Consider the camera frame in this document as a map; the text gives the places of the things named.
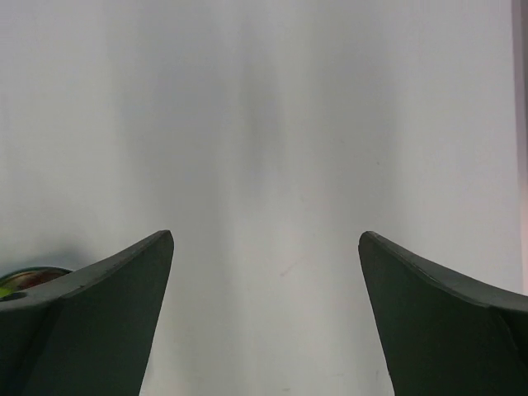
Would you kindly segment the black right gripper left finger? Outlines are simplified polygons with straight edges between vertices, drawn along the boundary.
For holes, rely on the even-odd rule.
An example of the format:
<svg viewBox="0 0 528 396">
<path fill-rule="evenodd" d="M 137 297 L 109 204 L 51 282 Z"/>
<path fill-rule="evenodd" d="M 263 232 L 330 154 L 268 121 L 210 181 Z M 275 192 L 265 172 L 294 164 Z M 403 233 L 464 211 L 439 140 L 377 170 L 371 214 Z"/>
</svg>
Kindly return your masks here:
<svg viewBox="0 0 528 396">
<path fill-rule="evenodd" d="M 137 395 L 172 265 L 158 231 L 1 299 L 3 395 Z"/>
</svg>

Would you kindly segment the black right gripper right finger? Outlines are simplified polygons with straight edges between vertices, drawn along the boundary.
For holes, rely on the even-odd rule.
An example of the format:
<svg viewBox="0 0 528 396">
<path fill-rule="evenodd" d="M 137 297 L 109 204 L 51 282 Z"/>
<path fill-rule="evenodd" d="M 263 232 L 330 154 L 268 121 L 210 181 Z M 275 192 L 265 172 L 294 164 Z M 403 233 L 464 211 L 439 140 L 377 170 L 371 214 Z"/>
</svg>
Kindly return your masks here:
<svg viewBox="0 0 528 396">
<path fill-rule="evenodd" d="M 527 298 L 374 233 L 361 270 L 397 395 L 525 395 Z"/>
</svg>

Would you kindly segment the round printed white plate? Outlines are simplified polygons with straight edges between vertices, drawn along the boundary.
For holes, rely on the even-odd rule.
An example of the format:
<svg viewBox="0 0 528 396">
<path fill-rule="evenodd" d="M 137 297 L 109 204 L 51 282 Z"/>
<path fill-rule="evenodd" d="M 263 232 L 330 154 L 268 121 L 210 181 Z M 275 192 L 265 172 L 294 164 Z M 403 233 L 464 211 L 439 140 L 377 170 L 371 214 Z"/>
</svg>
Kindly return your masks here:
<svg viewBox="0 0 528 396">
<path fill-rule="evenodd" d="M 65 276 L 71 272 L 71 270 L 53 266 L 30 267 L 1 276 L 1 286 L 13 289 L 13 294 L 15 294 Z"/>
</svg>

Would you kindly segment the green fake apple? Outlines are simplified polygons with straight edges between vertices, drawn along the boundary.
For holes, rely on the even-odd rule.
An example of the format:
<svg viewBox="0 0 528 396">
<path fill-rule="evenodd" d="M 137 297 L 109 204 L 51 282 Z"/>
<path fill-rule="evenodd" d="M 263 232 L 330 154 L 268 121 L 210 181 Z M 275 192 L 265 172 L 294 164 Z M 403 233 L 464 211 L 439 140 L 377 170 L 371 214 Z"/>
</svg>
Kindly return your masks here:
<svg viewBox="0 0 528 396">
<path fill-rule="evenodd" d="M 0 299 L 4 299 L 13 293 L 14 293 L 13 289 L 3 287 L 3 286 L 0 287 Z"/>
</svg>

